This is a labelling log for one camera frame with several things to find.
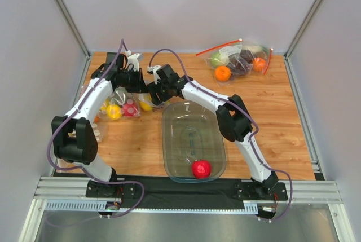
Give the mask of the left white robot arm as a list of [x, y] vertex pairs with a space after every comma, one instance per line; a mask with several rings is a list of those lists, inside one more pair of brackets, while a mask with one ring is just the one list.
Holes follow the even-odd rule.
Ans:
[[98, 142], [91, 127], [105, 100], [118, 88], [129, 93], [146, 93], [140, 53], [109, 52], [106, 62], [90, 77], [89, 84], [74, 107], [51, 122], [52, 137], [47, 150], [58, 159], [82, 169], [94, 180], [111, 184], [113, 169], [98, 155]]

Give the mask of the blue zip top bag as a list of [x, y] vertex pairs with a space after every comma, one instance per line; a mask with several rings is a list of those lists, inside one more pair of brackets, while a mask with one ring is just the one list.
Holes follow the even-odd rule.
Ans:
[[149, 94], [138, 94], [138, 103], [146, 102], [147, 104], [152, 106], [152, 111], [160, 110], [166, 108], [170, 103], [168, 101], [160, 103], [159, 105], [155, 105], [152, 103], [151, 96]]

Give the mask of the yellow fake lemon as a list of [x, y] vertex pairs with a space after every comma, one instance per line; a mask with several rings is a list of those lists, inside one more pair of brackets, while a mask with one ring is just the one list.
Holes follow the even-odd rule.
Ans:
[[139, 105], [140, 105], [141, 109], [146, 112], [152, 111], [152, 106], [147, 104], [146, 102], [139, 102]]

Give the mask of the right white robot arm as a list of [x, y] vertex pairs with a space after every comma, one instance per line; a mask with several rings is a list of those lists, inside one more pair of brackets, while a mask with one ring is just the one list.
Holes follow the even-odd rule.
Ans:
[[236, 144], [248, 164], [251, 179], [258, 194], [269, 194], [278, 182], [256, 140], [252, 120], [244, 102], [238, 95], [227, 97], [200, 85], [189, 76], [180, 77], [170, 65], [148, 66], [147, 72], [154, 77], [148, 84], [152, 103], [158, 105], [172, 97], [179, 97], [208, 109], [216, 115], [222, 136]]

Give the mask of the red fake apple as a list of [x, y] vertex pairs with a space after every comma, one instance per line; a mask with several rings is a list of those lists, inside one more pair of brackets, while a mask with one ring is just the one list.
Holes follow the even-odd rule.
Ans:
[[212, 166], [207, 160], [196, 160], [192, 163], [192, 174], [197, 179], [204, 179], [210, 176]]

